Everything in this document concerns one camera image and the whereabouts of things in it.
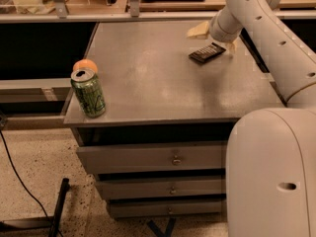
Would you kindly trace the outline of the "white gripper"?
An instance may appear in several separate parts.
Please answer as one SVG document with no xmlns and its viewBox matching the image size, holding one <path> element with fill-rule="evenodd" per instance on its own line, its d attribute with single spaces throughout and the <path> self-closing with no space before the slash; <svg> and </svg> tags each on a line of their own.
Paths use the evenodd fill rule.
<svg viewBox="0 0 316 237">
<path fill-rule="evenodd" d="M 210 34 L 214 40 L 226 42 L 230 54 L 235 54 L 237 38 L 243 26 L 228 8 L 221 9 L 210 21 L 204 21 L 187 31 L 188 39 L 206 40 Z"/>
</svg>

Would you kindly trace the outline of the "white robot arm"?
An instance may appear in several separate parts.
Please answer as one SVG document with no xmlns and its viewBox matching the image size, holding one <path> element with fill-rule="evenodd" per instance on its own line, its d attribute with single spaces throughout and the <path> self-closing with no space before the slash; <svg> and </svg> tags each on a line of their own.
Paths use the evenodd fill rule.
<svg viewBox="0 0 316 237">
<path fill-rule="evenodd" d="M 242 116 L 227 143 L 229 237 L 316 237 L 316 57 L 275 14 L 280 0 L 225 0 L 214 40 L 247 32 L 273 100 Z"/>
</svg>

